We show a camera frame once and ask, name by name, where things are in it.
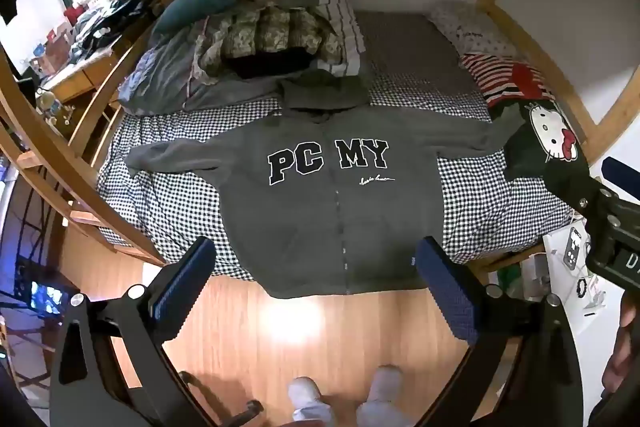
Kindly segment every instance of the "bolt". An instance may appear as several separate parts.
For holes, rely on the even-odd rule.
[[[620,220],[613,214],[609,214],[609,216],[607,216],[607,221],[609,221],[611,223],[611,226],[616,229],[619,228],[620,225],[622,224],[620,223]]]
[[[549,295],[546,296],[546,302],[548,302],[554,308],[557,308],[560,304],[562,304],[562,301],[555,293],[549,293]]]
[[[127,295],[130,299],[140,299],[144,293],[146,288],[142,284],[133,285],[129,290],[127,290]]]
[[[73,297],[71,297],[71,305],[73,307],[79,306],[84,301],[84,295],[81,293],[76,293]]]
[[[486,294],[489,295],[492,299],[499,299],[504,295],[502,288],[500,288],[500,286],[498,286],[497,284],[488,284],[484,287],[484,291],[486,291]]]

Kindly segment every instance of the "black and white gingham fabric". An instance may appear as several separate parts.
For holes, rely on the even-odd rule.
[[[490,121],[486,103],[457,54],[425,17],[359,13],[375,105],[437,110]],[[442,59],[449,57],[451,64]],[[129,150],[142,143],[180,137],[207,140],[278,110],[274,98],[191,113],[138,118],[127,115],[111,143],[98,176],[100,195],[142,230],[169,262],[176,262],[199,236],[211,238],[218,257],[215,275],[253,280],[238,263],[226,237],[216,190],[191,172],[135,179],[124,165]],[[571,209],[539,179],[504,179],[504,154],[438,160],[444,195],[443,248],[460,263],[496,250],[521,250],[540,235],[562,227]],[[124,241],[101,229],[109,241]]]

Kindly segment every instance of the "foot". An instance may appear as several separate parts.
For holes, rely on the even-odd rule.
[[[381,365],[371,381],[368,402],[395,402],[402,387],[402,370],[395,365]]]
[[[294,409],[304,409],[310,405],[321,402],[320,390],[316,383],[309,377],[298,377],[289,383],[289,399]]]

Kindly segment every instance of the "hello kitty face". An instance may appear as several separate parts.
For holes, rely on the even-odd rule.
[[[533,130],[546,151],[546,160],[574,161],[578,157],[577,139],[560,113],[537,104],[530,105],[528,109]]]

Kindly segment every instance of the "red and white striped fabric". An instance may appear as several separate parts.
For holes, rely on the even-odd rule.
[[[555,100],[536,68],[495,55],[466,54],[462,65],[480,87],[489,107],[503,100]]]

